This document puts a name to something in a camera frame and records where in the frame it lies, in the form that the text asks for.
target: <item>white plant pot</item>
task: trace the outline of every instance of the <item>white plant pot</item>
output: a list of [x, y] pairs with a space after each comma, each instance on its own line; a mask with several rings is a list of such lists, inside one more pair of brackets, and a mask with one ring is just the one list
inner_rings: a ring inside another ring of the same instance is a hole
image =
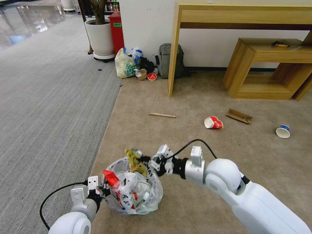
[[93, 56], [96, 59], [111, 59], [115, 57], [110, 24], [95, 25], [95, 19], [87, 20], [84, 24], [94, 51]]
[[65, 11], [75, 10], [75, 5], [74, 5], [73, 0], [61, 0], [61, 3]]

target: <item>carpet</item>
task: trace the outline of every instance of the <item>carpet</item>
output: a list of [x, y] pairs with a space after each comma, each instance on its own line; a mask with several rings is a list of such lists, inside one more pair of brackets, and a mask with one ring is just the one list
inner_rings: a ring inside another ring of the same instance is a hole
[[38, 0], [38, 1], [19, 1], [9, 4], [9, 6], [61, 6], [61, 0]]
[[[90, 174], [122, 80], [88, 49], [72, 16], [0, 53], [1, 233], [47, 233], [43, 199]], [[51, 197], [48, 224], [71, 206], [70, 188]]]
[[[167, 80], [125, 79], [91, 174], [101, 175], [125, 156], [127, 148], [153, 155], [160, 145], [168, 144], [176, 152], [201, 138], [217, 157], [234, 161], [251, 181], [267, 188], [312, 228], [312, 93], [299, 102], [232, 99], [223, 76], [223, 72], [198, 72], [176, 79], [172, 98], [168, 98]], [[253, 116], [252, 124], [226, 117], [229, 108]], [[177, 118], [149, 116], [150, 112]], [[217, 116], [224, 129], [206, 129], [203, 122], [208, 116]], [[289, 139], [276, 136], [280, 124], [290, 126]], [[203, 144], [192, 145], [203, 147], [207, 163], [213, 160]], [[190, 151], [191, 146], [179, 157], [190, 157]], [[123, 216], [103, 202], [92, 233], [248, 233], [213, 192], [179, 175], [164, 175], [160, 180], [164, 195], [157, 211]]]

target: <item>red trash bin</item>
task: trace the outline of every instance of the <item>red trash bin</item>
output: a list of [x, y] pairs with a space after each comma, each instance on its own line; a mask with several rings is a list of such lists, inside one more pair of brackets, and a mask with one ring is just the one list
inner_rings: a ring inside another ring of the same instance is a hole
[[111, 34], [113, 36], [115, 54], [117, 54], [120, 48], [124, 47], [124, 35], [120, 12], [114, 12], [108, 18], [111, 25]]

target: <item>backpack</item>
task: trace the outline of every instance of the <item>backpack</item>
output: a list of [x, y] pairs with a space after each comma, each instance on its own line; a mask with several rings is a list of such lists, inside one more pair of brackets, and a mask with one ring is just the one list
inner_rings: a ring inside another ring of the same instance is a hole
[[[159, 47], [159, 56], [155, 56], [159, 74], [161, 75], [163, 79], [168, 79], [170, 50], [171, 50], [170, 43], [162, 44]], [[184, 68], [183, 56], [184, 56], [184, 52], [181, 46], [178, 45], [178, 50], [177, 50], [177, 55], [176, 55], [175, 78], [179, 78], [182, 76], [183, 68]]]

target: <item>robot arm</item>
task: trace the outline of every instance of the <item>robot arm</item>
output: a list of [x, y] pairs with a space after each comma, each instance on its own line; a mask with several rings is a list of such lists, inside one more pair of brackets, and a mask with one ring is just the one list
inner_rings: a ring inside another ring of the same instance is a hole
[[151, 159], [157, 174], [179, 174], [217, 193], [251, 233], [311, 234], [302, 219], [267, 189], [251, 182], [231, 160], [215, 159], [205, 166], [199, 146], [193, 146], [191, 160], [172, 155], [167, 145], [159, 148]]
[[[141, 156], [140, 160], [149, 162], [158, 176], [179, 174], [217, 193], [253, 234], [311, 234], [303, 220], [264, 187], [251, 182], [231, 160], [215, 159], [206, 166], [199, 146], [193, 146], [190, 160], [173, 155], [163, 145], [153, 157]], [[73, 208], [54, 223], [49, 234], [90, 234], [101, 200], [110, 195], [109, 188], [98, 181], [98, 176], [91, 176], [88, 187], [71, 190]]]

